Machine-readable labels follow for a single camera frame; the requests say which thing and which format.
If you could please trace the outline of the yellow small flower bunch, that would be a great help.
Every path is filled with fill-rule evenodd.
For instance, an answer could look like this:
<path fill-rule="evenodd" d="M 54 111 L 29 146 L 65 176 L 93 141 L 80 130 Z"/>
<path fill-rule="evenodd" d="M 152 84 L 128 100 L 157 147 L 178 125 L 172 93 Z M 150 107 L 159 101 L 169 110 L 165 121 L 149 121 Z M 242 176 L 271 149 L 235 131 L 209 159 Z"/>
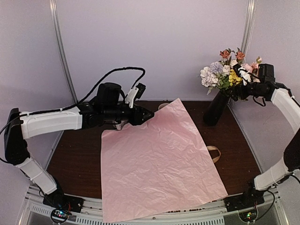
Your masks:
<path fill-rule="evenodd" d="M 229 73 L 228 81 L 230 83 L 230 86 L 235 86 L 242 82 L 242 78 L 238 77 L 236 72 L 233 69 L 231 69 Z"/>

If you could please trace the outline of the green fern white flower bunch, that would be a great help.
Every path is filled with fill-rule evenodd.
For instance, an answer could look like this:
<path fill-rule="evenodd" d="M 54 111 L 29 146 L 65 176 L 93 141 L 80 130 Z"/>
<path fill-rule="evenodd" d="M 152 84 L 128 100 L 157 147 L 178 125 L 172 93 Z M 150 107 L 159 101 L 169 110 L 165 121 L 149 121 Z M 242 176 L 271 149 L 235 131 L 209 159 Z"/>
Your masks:
<path fill-rule="evenodd" d="M 231 88 L 234 85 L 233 76 L 232 75 L 225 75 L 220 76 L 218 79 L 217 87 L 222 90 L 226 90 Z"/>

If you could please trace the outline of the blue hydrangea flower bunch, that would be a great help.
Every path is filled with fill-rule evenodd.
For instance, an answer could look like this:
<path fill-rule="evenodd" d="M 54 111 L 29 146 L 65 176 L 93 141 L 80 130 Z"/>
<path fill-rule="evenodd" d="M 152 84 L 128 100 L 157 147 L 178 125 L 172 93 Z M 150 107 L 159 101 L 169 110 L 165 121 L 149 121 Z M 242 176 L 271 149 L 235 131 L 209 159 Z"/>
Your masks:
<path fill-rule="evenodd" d="M 200 70 L 201 84 L 208 89 L 207 94 L 210 94 L 213 89 L 219 89 L 217 87 L 219 77 L 229 75 L 230 70 L 229 65 L 223 66 L 218 61 Z"/>

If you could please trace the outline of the black cylindrical vase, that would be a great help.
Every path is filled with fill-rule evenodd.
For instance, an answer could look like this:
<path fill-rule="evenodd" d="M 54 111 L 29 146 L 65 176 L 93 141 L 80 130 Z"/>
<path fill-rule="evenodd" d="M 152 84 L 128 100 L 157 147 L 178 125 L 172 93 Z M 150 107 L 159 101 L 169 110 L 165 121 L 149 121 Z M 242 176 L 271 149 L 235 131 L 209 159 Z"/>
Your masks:
<path fill-rule="evenodd" d="M 203 122 L 208 126 L 217 125 L 230 97 L 219 91 L 203 115 Z"/>

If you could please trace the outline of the orange brown flower stem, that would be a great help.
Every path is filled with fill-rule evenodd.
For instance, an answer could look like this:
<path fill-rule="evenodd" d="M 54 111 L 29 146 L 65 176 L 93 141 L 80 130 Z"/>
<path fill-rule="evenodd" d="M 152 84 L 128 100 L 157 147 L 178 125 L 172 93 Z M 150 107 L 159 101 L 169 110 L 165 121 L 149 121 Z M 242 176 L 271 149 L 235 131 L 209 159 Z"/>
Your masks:
<path fill-rule="evenodd" d="M 241 64 L 245 59 L 245 53 L 237 47 L 236 50 L 227 48 L 223 51 L 220 51 L 219 56 L 221 59 L 219 62 L 224 65 L 229 65 L 233 67 L 236 64 Z"/>

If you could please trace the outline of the pink wrapping paper sheet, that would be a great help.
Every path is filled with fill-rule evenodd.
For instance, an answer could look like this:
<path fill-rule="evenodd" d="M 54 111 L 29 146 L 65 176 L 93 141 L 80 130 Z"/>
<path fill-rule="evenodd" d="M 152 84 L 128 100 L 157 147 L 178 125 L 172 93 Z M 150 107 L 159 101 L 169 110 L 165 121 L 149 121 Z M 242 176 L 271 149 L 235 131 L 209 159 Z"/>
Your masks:
<path fill-rule="evenodd" d="M 104 131 L 100 159 L 106 223 L 196 207 L 227 196 L 180 99 L 140 126 Z"/>

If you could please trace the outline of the tan satin ribbon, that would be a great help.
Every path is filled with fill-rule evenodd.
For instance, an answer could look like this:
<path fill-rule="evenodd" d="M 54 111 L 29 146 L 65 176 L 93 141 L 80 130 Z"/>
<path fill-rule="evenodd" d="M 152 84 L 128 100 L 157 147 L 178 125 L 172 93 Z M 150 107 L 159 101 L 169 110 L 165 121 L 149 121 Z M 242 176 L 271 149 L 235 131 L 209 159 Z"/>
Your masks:
<path fill-rule="evenodd" d="M 212 145 L 208 145 L 207 146 L 207 150 L 210 153 L 213 153 L 212 155 L 212 161 L 213 163 L 216 163 L 220 160 L 221 158 L 221 151 L 219 150 L 219 148 L 217 148 L 216 146 L 212 146 Z"/>

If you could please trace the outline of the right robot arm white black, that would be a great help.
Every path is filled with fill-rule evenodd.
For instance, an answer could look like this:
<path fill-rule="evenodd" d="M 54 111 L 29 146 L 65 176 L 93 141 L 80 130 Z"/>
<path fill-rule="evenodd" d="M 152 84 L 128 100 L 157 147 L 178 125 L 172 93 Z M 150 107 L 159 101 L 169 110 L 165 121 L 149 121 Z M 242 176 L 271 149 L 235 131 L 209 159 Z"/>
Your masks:
<path fill-rule="evenodd" d="M 258 192 L 300 168 L 300 104 L 290 88 L 276 81 L 273 65 L 248 71 L 237 63 L 232 69 L 240 79 L 232 87 L 234 113 L 261 171 L 240 197 L 250 207 Z"/>

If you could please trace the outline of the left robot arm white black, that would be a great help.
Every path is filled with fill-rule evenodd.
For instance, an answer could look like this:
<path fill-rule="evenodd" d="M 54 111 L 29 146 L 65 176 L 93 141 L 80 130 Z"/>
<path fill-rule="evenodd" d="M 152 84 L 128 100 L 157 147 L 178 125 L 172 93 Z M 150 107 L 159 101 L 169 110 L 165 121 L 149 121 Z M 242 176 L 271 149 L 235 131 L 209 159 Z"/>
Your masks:
<path fill-rule="evenodd" d="M 4 133 L 5 163 L 19 168 L 33 183 L 49 195 L 57 208 L 67 204 L 67 197 L 60 190 L 58 182 L 33 158 L 26 140 L 38 135 L 64 130 L 89 129 L 106 123 L 120 124 L 127 121 L 133 126 L 141 125 L 154 117 L 154 113 L 136 105 L 135 100 L 144 93 L 145 85 L 139 83 L 124 97 L 121 86 L 106 82 L 99 86 L 97 95 L 90 101 L 83 101 L 68 109 L 44 112 L 10 111 Z"/>

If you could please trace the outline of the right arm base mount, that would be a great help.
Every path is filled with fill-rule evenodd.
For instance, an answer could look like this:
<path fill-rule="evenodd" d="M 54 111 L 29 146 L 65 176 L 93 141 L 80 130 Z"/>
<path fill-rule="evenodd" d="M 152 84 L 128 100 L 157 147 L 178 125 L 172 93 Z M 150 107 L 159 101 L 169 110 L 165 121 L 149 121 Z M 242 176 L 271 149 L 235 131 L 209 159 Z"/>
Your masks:
<path fill-rule="evenodd" d="M 245 198 L 243 195 L 230 196 L 224 199 L 227 212 L 237 211 L 239 219 L 248 224 L 258 219 L 257 207 L 264 202 L 263 197 Z"/>

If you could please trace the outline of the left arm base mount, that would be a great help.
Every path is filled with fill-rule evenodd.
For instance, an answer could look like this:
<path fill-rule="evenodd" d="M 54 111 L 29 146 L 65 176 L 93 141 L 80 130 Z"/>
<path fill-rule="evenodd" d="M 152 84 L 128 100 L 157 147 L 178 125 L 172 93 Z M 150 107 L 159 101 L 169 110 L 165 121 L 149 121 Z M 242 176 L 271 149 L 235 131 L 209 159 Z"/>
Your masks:
<path fill-rule="evenodd" d="M 55 224 L 65 223 L 72 212 L 80 213 L 82 210 L 84 199 L 66 195 L 61 188 L 57 188 L 50 194 L 46 194 L 42 190 L 39 193 L 43 196 L 43 204 L 53 208 L 50 219 Z"/>

